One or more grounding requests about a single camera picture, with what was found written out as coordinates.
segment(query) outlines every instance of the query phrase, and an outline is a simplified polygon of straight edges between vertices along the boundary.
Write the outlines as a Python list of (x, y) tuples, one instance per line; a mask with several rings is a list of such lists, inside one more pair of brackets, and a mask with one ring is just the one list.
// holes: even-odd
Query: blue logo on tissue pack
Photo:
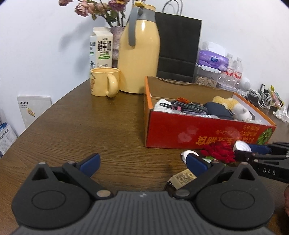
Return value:
[(218, 61), (218, 58), (215, 57), (215, 56), (212, 56), (212, 57), (211, 57), (211, 61), (213, 61), (213, 62), (217, 62), (217, 61)]

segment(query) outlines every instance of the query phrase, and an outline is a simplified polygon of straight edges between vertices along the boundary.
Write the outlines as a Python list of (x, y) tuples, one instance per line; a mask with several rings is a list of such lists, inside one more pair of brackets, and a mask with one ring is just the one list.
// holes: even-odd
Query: wooden table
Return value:
[[(11, 201), (35, 164), (60, 166), (93, 152), (101, 167), (93, 179), (113, 191), (162, 190), (174, 174), (186, 169), (180, 149), (144, 147), (143, 96), (120, 92), (115, 98), (95, 97), (89, 81), (72, 90), (41, 115), (0, 160), (0, 234), (17, 228)], [(277, 123), (271, 141), (288, 141), (288, 125)], [(288, 234), (283, 191), (286, 184), (262, 178), (276, 204), (269, 228)]]

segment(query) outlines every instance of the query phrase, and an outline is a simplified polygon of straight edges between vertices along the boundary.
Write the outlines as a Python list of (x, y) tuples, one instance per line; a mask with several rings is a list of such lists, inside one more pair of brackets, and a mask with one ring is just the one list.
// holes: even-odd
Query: purple tissue package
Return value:
[(227, 71), (229, 59), (211, 51), (199, 51), (198, 65), (208, 66), (220, 71)]

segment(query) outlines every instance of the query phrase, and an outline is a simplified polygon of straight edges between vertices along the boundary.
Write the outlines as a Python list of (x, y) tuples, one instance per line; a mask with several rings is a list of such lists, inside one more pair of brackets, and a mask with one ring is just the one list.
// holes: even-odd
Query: plastic bottle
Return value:
[(227, 67), (227, 71), (225, 72), (226, 75), (228, 76), (233, 76), (233, 73), (234, 73), (234, 68), (233, 68), (233, 55), (232, 54), (227, 54), (226, 56), (228, 59), (229, 59), (229, 64), (228, 64), (228, 67)]
[(237, 88), (243, 75), (243, 65), (241, 58), (237, 57), (237, 60), (235, 60), (233, 63), (233, 68), (233, 78), (235, 79), (235, 87)]

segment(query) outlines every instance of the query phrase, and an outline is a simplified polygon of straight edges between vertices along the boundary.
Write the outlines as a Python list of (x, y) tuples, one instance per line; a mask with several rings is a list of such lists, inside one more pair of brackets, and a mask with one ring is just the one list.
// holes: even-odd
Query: plush toy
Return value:
[(239, 102), (237, 100), (233, 99), (233, 98), (224, 99), (224, 98), (222, 98), (220, 96), (215, 96), (213, 98), (212, 102), (222, 104), (227, 109), (230, 109), (230, 110), (232, 110), (236, 104), (239, 104)]
[(247, 119), (252, 119), (252, 115), (250, 114), (249, 110), (240, 103), (235, 104), (231, 111), (234, 114), (233, 118), (237, 119), (238, 121), (246, 121)]

